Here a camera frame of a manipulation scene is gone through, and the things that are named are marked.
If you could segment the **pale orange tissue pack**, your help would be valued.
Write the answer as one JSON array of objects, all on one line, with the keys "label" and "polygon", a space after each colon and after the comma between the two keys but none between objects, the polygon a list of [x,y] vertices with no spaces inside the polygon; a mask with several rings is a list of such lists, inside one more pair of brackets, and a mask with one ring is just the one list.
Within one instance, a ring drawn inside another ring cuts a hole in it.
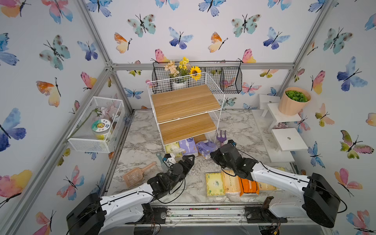
[{"label": "pale orange tissue pack", "polygon": [[222,170],[222,178],[225,193],[228,195],[240,195],[240,182],[239,177],[235,175],[233,170]]}]

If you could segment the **bright orange tissue pack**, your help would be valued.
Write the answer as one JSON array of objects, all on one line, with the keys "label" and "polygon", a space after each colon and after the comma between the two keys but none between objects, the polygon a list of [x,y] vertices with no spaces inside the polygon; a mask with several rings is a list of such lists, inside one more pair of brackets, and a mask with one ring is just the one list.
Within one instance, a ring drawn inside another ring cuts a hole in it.
[{"label": "bright orange tissue pack", "polygon": [[259,194],[258,183],[248,179],[239,178],[240,196],[245,194]]}]

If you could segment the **purple tissue pack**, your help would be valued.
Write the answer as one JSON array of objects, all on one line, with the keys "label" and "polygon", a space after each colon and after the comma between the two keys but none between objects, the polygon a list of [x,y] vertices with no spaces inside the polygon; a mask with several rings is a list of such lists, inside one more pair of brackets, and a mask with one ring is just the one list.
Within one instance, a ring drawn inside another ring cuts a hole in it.
[{"label": "purple tissue pack", "polygon": [[209,140],[198,142],[196,147],[198,153],[207,160],[211,158],[211,153],[218,149],[217,145]]},{"label": "purple tissue pack", "polygon": [[179,146],[181,149],[183,149],[182,154],[184,156],[188,156],[188,155],[194,155],[195,157],[198,156],[198,149],[196,147],[194,138],[188,138],[188,139],[179,141]]}]

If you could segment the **green-white tissue pack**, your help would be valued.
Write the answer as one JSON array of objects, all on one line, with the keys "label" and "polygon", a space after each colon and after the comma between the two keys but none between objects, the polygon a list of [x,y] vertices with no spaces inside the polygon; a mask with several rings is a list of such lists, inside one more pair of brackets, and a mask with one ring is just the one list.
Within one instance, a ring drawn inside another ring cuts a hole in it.
[{"label": "green-white tissue pack", "polygon": [[225,189],[222,174],[206,173],[207,196],[224,196]]}]

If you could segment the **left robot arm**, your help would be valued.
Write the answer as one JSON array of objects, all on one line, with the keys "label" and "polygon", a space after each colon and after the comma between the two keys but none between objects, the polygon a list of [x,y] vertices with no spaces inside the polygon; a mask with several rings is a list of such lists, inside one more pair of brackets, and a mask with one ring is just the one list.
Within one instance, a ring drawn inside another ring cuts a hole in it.
[{"label": "left robot arm", "polygon": [[158,173],[146,183],[116,195],[86,196],[66,217],[69,235],[98,235],[116,226],[140,221],[149,203],[168,195],[183,182],[194,166],[195,156],[188,155]]}]

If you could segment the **orange-yellow tissue pack top shelf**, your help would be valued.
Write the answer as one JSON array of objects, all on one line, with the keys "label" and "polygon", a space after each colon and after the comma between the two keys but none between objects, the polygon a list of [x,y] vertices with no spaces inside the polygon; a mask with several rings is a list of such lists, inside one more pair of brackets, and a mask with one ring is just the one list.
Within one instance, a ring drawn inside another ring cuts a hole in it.
[{"label": "orange-yellow tissue pack top shelf", "polygon": [[262,182],[258,182],[258,188],[261,192],[262,191],[275,191],[277,189],[276,187],[272,185],[262,183]]}]

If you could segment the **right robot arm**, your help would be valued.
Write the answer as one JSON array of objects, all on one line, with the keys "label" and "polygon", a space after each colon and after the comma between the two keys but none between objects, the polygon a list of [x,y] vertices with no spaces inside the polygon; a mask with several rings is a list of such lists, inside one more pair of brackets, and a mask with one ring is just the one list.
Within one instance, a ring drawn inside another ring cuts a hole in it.
[{"label": "right robot arm", "polygon": [[231,169],[241,179],[266,183],[299,197],[308,218],[320,226],[333,228],[341,198],[320,174],[296,175],[269,167],[253,158],[244,158],[233,144],[225,144],[210,153],[221,168]]}]

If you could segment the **yellow tissue pack bottom shelf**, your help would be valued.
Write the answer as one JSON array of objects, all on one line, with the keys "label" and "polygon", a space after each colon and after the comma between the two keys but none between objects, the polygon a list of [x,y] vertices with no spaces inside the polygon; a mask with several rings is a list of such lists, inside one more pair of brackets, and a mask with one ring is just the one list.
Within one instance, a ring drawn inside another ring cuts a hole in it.
[{"label": "yellow tissue pack bottom shelf", "polygon": [[183,152],[185,151],[182,149],[178,142],[168,144],[165,146],[166,154],[173,154],[176,158],[182,157]]}]

